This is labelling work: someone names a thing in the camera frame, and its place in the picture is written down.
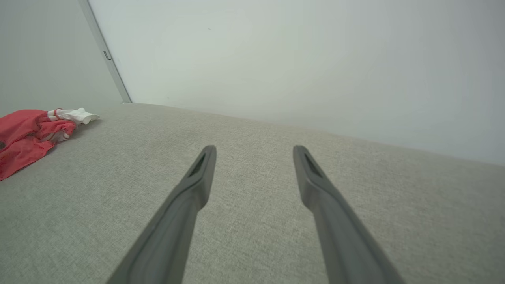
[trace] wall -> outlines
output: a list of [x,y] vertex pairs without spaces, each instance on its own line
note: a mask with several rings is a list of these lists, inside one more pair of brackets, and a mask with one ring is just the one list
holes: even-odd
[[505,164],[501,0],[91,0],[134,102]]
[[0,116],[121,101],[77,0],[0,0]]

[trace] garment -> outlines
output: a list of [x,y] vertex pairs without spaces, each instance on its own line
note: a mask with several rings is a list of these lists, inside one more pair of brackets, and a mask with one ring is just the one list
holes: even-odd
[[39,160],[77,125],[99,118],[78,110],[20,110],[0,118],[0,180]]

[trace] vertical metal frame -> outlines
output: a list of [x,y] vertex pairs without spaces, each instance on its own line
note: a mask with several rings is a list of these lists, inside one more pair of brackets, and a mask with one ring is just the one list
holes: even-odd
[[107,47],[107,44],[105,42],[104,36],[102,35],[102,32],[100,31],[100,27],[98,26],[98,23],[96,21],[96,18],[93,14],[93,10],[91,9],[91,5],[89,4],[88,0],[78,0],[79,4],[81,5],[81,9],[84,13],[84,17],[86,18],[86,21],[88,22],[89,29],[91,30],[91,33],[93,34],[93,37],[96,41],[96,44],[98,44],[98,48],[101,51],[102,57],[105,60],[105,63],[107,65],[107,68],[109,69],[109,72],[111,73],[112,79],[114,80],[114,83],[116,84],[116,87],[118,88],[119,94],[121,95],[121,98],[123,99],[124,103],[131,103],[130,95],[128,94],[128,91],[126,90],[126,87],[123,83],[123,80],[121,79],[121,76],[119,75],[118,69],[116,68],[116,64],[114,63],[114,59],[109,52],[109,48]]

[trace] gray carpet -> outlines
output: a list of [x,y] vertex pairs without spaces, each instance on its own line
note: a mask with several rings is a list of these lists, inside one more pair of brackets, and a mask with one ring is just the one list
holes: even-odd
[[154,105],[100,113],[0,182],[1,283],[103,283],[200,150],[218,150],[184,283],[327,283],[305,145],[407,283],[505,281],[505,168]]

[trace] white wall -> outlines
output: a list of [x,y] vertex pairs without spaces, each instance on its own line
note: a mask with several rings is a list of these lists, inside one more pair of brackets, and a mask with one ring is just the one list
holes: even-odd
[[0,116],[121,101],[77,0],[0,0]]
[[91,0],[134,102],[505,164],[503,0]]

